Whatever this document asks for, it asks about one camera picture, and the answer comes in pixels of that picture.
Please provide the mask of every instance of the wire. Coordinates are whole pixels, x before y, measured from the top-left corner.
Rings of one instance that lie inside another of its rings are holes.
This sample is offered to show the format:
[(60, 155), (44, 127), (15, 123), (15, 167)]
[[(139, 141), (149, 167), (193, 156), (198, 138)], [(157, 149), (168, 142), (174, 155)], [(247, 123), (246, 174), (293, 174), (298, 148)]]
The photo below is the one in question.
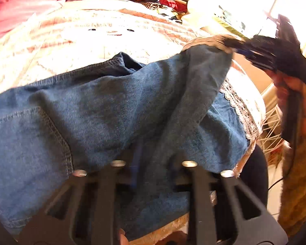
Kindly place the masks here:
[(268, 191), (272, 189), (273, 186), (275, 186), (277, 183), (279, 183), (280, 181), (286, 179), (290, 172), (291, 172), (291, 169), (294, 165), (294, 161), (295, 161), (295, 156), (296, 156), (296, 152), (297, 152), (297, 143), (298, 143), (298, 140), (299, 140), (299, 137), (300, 137), (300, 121), (302, 119), (302, 110), (303, 110), (303, 82), (300, 83), (300, 94), (301, 94), (301, 98), (299, 99), (299, 104), (298, 104), (298, 115), (297, 115), (297, 123), (296, 123), (296, 126), (294, 127), (295, 128), (295, 135), (294, 135), (294, 138), (293, 138), (293, 146), (292, 146), (292, 151), (293, 151), (293, 154), (292, 154), (292, 161), (291, 161), (291, 164), (290, 164), (290, 168), (288, 169), (288, 172), (285, 176), (282, 176), (281, 179), (277, 180), (275, 183), (273, 183), (271, 185), (270, 188), (268, 188)]

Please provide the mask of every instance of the metal screw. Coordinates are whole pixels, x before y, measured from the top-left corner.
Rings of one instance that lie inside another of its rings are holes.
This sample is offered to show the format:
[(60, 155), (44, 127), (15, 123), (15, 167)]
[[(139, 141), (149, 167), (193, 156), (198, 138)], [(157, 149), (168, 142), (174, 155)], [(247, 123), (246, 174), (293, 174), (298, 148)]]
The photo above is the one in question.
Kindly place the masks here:
[(75, 177), (85, 177), (87, 175), (87, 171), (83, 169), (76, 169), (72, 174)]
[(114, 160), (111, 162), (111, 166), (113, 167), (123, 167), (126, 165), (126, 162), (123, 160)]
[(181, 164), (186, 168), (193, 168), (197, 166), (197, 162), (192, 160), (185, 160)]
[(224, 178), (230, 178), (235, 176), (235, 173), (232, 170), (223, 170), (220, 172), (220, 175)]

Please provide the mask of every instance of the floor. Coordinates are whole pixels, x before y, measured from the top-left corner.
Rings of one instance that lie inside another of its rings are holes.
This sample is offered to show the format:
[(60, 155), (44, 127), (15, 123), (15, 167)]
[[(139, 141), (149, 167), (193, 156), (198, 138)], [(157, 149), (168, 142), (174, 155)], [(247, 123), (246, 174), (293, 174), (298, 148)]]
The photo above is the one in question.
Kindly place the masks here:
[[(282, 164), (281, 161), (276, 167), (271, 165), (268, 167), (268, 186), (270, 187), (273, 183), (282, 178)], [(280, 211), (280, 195), (282, 190), (282, 181), (274, 185), (274, 187), (268, 192), (268, 211), (277, 220)]]

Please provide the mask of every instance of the jeans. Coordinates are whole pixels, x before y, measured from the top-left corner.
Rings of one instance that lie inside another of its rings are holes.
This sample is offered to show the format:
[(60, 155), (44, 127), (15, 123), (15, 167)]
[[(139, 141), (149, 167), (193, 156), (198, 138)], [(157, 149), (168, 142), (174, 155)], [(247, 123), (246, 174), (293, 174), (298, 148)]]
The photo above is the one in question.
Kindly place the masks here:
[(139, 138), (140, 183), (120, 198), (132, 240), (188, 211), (167, 164), (179, 149), (207, 170), (232, 169), (248, 148), (219, 92), (231, 55), (198, 45), (144, 65), (111, 60), (0, 94), (0, 220), (17, 234), (74, 169), (96, 171)]

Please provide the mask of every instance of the lace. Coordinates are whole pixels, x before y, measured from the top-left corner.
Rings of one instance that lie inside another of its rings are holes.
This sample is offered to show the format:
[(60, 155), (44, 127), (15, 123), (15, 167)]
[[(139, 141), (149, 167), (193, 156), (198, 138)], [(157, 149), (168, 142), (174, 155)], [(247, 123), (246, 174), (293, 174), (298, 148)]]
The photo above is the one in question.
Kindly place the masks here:
[(215, 36), (210, 36), (210, 37), (197, 37), (190, 42), (187, 42), (182, 51), (189, 49), (192, 46), (195, 45), (201, 45), (205, 44), (211, 47), (216, 47), (219, 50), (222, 50), (226, 53), (232, 53), (232, 49), (228, 48), (224, 45), (224, 40), (227, 38), (235, 38), (240, 40), (239, 37), (235, 35), (230, 35), (230, 34), (222, 34), (222, 35), (215, 35)]
[(229, 100), (231, 107), (236, 110), (236, 114), (238, 115), (239, 120), (244, 127), (246, 138), (250, 141), (251, 144), (259, 136), (258, 127), (245, 103), (232, 88), (232, 85), (230, 84), (227, 77), (224, 79), (224, 82), (220, 88), (220, 92), (224, 93), (224, 97)]

